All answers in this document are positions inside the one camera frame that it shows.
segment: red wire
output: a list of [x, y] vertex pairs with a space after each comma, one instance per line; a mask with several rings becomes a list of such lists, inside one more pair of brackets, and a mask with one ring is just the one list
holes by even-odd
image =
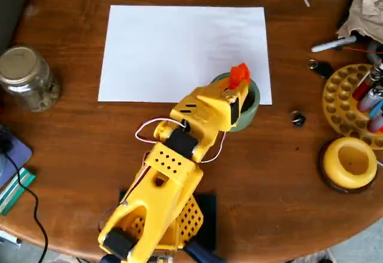
[[366, 52], [366, 53], [374, 53], [376, 55], [383, 55], [383, 52], [373, 52], [371, 50], [365, 50], [365, 49], [354, 49], [352, 47], [344, 47], [345, 50], [353, 50], [355, 52]]

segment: yellow round container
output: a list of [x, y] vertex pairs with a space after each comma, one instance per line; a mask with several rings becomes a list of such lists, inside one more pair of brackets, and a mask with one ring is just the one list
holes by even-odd
[[336, 186], [359, 189], [373, 181], [377, 172], [376, 156], [364, 141], [343, 137], [333, 141], [323, 156], [323, 171]]

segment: black cable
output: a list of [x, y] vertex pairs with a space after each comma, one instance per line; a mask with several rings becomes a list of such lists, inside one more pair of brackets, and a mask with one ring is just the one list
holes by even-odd
[[13, 167], [16, 169], [17, 181], [18, 181], [19, 185], [25, 191], [29, 192], [35, 198], [34, 219], [35, 219], [37, 226], [39, 226], [41, 233], [44, 236], [44, 241], [45, 241], [44, 250], [42, 251], [41, 257], [38, 261], [38, 263], [42, 263], [42, 260], [44, 260], [45, 254], [47, 253], [47, 250], [48, 250], [48, 235], [47, 235], [44, 227], [41, 225], [40, 221], [37, 219], [38, 197], [36, 194], [34, 194], [33, 191], [31, 191], [29, 188], [27, 188], [26, 186], [23, 185], [23, 183], [20, 180], [20, 171], [19, 171], [16, 163], [14, 163], [14, 161], [12, 160], [12, 158], [10, 158], [10, 156], [8, 155], [7, 152], [4, 152], [4, 156], [12, 163]]

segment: round wooden table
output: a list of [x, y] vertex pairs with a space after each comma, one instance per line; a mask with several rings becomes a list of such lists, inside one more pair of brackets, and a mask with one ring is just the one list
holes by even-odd
[[[345, 195], [317, 173], [321, 146], [337, 134], [321, 109], [324, 80], [306, 61], [315, 56], [338, 69], [367, 59], [346, 50], [311, 53], [312, 45], [336, 38], [346, 0], [310, 2], [308, 8], [302, 0], [29, 0], [15, 41], [47, 59], [62, 82], [62, 97], [46, 112], [28, 113], [6, 95], [1, 123], [33, 149], [26, 168], [37, 175], [31, 188], [39, 196], [49, 248], [86, 259], [102, 256], [98, 219], [130, 186], [151, 148], [134, 132], [173, 106], [97, 102], [111, 4], [265, 7], [273, 105], [260, 106], [251, 126], [227, 135], [220, 157], [202, 165], [197, 188], [218, 196], [220, 256], [281, 262], [332, 246], [378, 220], [381, 175], [367, 191]], [[291, 124], [296, 109], [307, 117], [302, 128]], [[42, 246], [33, 207], [33, 198], [23, 194], [0, 228]]]

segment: robotic arm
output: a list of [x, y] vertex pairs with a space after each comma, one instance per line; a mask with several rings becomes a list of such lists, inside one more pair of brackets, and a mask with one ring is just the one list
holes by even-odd
[[99, 234], [101, 249], [122, 263], [145, 263], [154, 250], [176, 252], [197, 234], [197, 163], [220, 131], [236, 126], [249, 83], [246, 65], [233, 67], [230, 77], [196, 88], [172, 109], [171, 121], [158, 124], [153, 149]]

